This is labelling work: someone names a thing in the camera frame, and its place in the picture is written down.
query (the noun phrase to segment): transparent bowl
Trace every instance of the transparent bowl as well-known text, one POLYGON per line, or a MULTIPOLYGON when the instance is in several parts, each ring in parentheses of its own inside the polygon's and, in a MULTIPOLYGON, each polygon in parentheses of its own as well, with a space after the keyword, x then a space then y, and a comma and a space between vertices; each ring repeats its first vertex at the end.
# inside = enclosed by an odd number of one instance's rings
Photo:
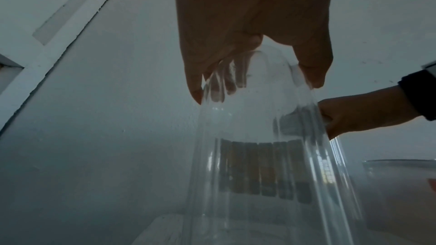
POLYGON ((436 160, 363 163, 378 198, 381 229, 423 245, 436 241, 436 160))
POLYGON ((204 87, 182 245, 353 245, 362 217, 297 65, 261 46, 204 87))

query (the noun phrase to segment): dark wristband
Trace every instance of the dark wristband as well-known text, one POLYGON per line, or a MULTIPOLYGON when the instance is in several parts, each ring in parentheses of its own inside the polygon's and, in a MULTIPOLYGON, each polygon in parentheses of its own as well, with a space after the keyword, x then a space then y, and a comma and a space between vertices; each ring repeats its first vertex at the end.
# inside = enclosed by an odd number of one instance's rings
POLYGON ((429 121, 436 120, 436 78, 427 70, 407 75, 398 82, 416 111, 429 121))

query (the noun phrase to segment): gray wall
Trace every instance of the gray wall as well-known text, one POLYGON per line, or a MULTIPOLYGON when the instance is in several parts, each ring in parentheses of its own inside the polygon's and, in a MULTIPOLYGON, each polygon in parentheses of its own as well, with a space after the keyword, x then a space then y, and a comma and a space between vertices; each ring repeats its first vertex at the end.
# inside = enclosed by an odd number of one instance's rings
MULTIPOLYGON (((318 99, 436 59, 435 12, 436 0, 333 0, 318 99)), ((182 72, 174 0, 109 0, 0 138, 0 244, 130 244, 183 211, 198 106, 182 72)), ((362 187, 361 161, 434 158, 435 134, 418 119, 342 142, 362 187)))

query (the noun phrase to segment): ridged plastic surface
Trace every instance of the ridged plastic surface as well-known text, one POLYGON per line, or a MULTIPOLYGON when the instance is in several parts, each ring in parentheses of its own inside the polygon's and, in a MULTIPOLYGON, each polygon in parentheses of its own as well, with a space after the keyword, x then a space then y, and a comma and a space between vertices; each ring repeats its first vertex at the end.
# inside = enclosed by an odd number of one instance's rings
POLYGON ((337 142, 280 51, 223 60, 205 85, 182 245, 353 245, 361 219, 337 142))

